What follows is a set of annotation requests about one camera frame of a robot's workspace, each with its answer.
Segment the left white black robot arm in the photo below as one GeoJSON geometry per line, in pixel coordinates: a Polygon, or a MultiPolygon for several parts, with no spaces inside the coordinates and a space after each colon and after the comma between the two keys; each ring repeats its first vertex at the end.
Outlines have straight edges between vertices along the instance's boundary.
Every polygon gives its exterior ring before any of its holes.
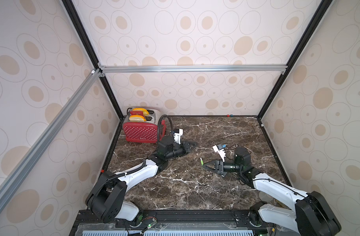
{"type": "Polygon", "coordinates": [[[177,143],[172,136],[164,136],[157,149],[142,164],[119,173],[105,171],[86,198],[85,204],[103,223],[123,219],[139,225],[143,211],[125,200],[126,193],[143,182],[164,171],[169,161],[191,153],[198,145],[193,141],[177,143]]]}

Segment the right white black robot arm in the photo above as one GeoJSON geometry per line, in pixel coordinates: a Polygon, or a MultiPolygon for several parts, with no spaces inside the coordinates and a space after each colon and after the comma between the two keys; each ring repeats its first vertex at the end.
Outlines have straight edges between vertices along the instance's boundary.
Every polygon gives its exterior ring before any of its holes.
{"type": "Polygon", "coordinates": [[[244,147],[234,150],[234,158],[226,161],[225,145],[213,146],[220,155],[202,168],[226,176],[237,174],[241,184],[261,191],[278,200],[286,207],[276,207],[265,201],[253,205],[248,213],[254,227],[272,223],[290,229],[301,236],[335,236],[342,227],[324,196],[317,192],[305,192],[281,183],[252,165],[250,151],[244,147]]]}

